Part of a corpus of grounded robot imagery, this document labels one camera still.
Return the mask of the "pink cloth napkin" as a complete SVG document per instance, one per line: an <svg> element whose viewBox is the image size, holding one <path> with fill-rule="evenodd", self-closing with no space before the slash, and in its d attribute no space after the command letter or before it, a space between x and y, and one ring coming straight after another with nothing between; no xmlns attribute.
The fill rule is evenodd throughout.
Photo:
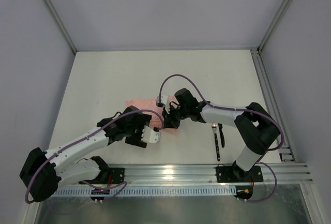
<svg viewBox="0 0 331 224"><path fill-rule="evenodd" d="M157 112L159 115L162 115L163 107L157 106L157 98L142 98L142 99L132 99L126 101L126 107L134 106L138 109L149 109ZM151 128L161 127L161 121L158 116L156 116L154 113L147 113L152 116L152 119L149 123L149 126Z"/></svg>

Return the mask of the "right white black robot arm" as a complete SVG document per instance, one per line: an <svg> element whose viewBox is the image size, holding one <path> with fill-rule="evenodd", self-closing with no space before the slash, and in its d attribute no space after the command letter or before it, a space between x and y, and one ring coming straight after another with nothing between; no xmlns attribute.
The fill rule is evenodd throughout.
<svg viewBox="0 0 331 224"><path fill-rule="evenodd" d="M218 106L210 101L198 101L191 92L182 88L175 93L176 103L168 96L158 96L156 104L162 108L164 128L177 129L180 122L191 119L199 123L215 123L238 130L245 144L238 158L230 166L220 166L217 181L220 183L262 182L261 169L256 164L280 136L278 124L256 102L245 108Z"/></svg>

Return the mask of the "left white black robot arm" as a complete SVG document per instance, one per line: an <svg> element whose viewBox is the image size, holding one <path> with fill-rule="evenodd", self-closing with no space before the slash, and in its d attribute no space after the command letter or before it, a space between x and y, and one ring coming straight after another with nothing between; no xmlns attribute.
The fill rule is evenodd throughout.
<svg viewBox="0 0 331 224"><path fill-rule="evenodd" d="M84 156L114 142L125 139L131 145L146 147L153 142L150 133L159 135L158 128L150 128L152 116L159 116L149 109L127 107L123 112L103 118L95 127L64 145L43 151L37 147L30 151L19 174L26 186L25 202L42 202L59 188L75 183L87 185L106 184L111 169L99 156Z"/></svg>

